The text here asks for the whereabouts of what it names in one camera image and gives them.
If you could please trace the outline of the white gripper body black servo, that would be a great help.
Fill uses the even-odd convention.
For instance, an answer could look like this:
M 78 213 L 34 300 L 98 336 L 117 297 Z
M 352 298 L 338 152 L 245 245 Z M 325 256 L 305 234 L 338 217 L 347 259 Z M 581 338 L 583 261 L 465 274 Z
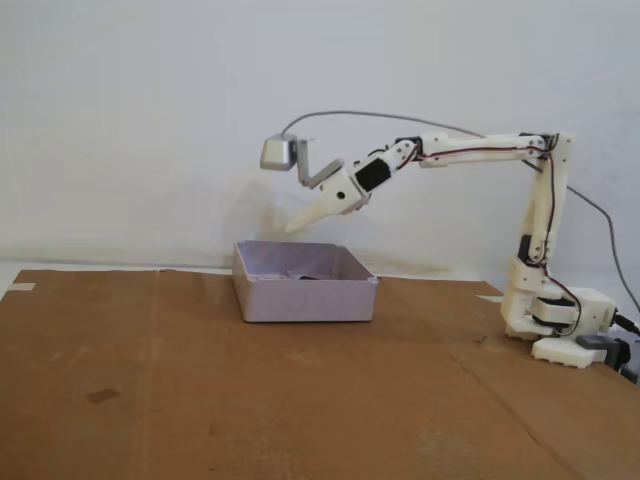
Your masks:
M 375 154 L 358 165 L 338 160 L 336 166 L 337 171 L 320 184 L 323 216 L 346 215 L 366 205 L 373 191 L 392 178 L 395 160 L 387 154 Z

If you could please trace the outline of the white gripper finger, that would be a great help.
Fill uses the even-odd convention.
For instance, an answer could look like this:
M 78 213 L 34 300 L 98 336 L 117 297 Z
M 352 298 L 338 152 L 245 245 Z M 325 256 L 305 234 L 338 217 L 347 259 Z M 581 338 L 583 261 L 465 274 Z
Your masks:
M 341 206 L 335 202 L 316 200 L 291 219 L 287 223 L 285 231 L 287 233 L 297 232 L 326 217 L 339 215 L 341 212 Z

